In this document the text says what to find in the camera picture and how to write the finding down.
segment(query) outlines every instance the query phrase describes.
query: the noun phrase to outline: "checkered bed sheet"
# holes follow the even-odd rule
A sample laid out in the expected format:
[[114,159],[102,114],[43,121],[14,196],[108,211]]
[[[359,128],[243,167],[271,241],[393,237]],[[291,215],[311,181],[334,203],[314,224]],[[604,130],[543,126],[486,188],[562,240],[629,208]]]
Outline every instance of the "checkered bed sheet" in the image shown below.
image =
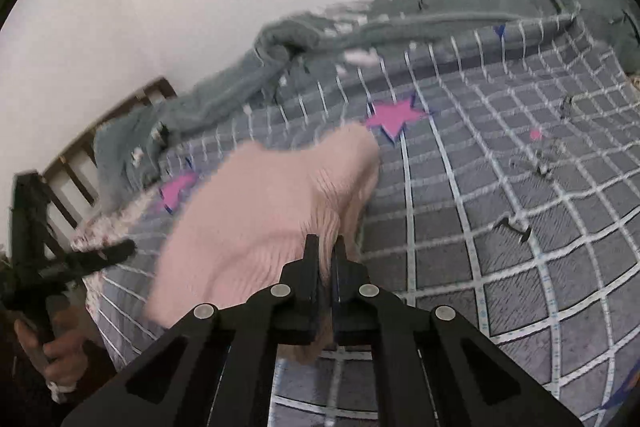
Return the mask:
[[[398,144],[374,131],[380,181],[359,235],[372,281],[412,306],[452,305],[585,425],[601,425],[640,358],[640,115],[613,52],[566,15],[502,37],[481,28],[412,42],[377,68],[340,66],[348,73],[304,88],[284,76],[278,105],[246,106],[173,149],[166,175],[187,158],[215,171],[246,139],[307,146],[364,120],[372,100],[416,94],[428,118]],[[162,333],[142,308],[175,217],[151,208],[130,232],[139,254],[105,275],[98,327],[120,367]],[[526,243],[495,227],[504,216],[530,227]],[[277,362],[270,425],[376,418],[367,349]]]

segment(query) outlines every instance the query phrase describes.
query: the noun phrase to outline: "human hand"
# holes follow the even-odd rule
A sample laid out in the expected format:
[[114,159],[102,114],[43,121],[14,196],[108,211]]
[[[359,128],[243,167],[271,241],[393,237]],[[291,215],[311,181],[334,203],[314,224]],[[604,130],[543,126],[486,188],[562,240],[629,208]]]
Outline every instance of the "human hand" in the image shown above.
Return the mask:
[[88,367],[87,356],[82,350],[86,336],[78,328],[78,313],[73,306],[58,312],[52,321],[65,333],[44,346],[40,346],[34,331],[19,319],[14,323],[15,334],[33,367],[47,380],[72,386]]

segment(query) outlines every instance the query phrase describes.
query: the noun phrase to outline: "wooden headboard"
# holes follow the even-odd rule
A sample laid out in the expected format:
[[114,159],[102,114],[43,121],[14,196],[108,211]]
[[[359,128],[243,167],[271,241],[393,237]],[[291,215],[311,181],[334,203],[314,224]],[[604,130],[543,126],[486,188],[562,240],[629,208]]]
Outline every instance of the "wooden headboard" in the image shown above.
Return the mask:
[[81,220],[97,203],[97,170],[95,169],[94,138],[101,124],[124,116],[140,105],[153,105],[174,98],[174,88],[165,78],[158,78],[96,120],[71,142],[42,173],[52,189],[53,208],[49,221],[60,247]]

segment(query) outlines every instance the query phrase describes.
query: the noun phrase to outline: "triangular cutout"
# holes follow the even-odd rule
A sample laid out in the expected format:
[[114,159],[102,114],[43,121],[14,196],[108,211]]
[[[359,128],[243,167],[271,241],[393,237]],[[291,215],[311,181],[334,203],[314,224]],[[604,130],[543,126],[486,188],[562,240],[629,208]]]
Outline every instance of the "triangular cutout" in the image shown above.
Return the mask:
[[482,349],[469,339],[462,340],[462,350],[482,399],[494,405],[520,394],[520,384],[509,373],[495,363]]
[[187,339],[175,338],[127,382],[127,392],[151,403],[161,403],[186,347]]

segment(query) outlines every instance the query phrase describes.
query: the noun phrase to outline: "folded fabric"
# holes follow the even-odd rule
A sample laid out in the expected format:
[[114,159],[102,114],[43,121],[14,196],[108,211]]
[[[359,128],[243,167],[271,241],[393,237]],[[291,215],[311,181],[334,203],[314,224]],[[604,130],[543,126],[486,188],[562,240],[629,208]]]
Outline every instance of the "folded fabric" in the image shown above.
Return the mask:
[[338,234],[356,257],[358,218],[378,166],[375,138],[356,123],[296,152],[242,144],[185,208],[158,261],[146,314],[168,328],[202,302],[244,303],[302,257],[308,233],[320,238],[326,283]]

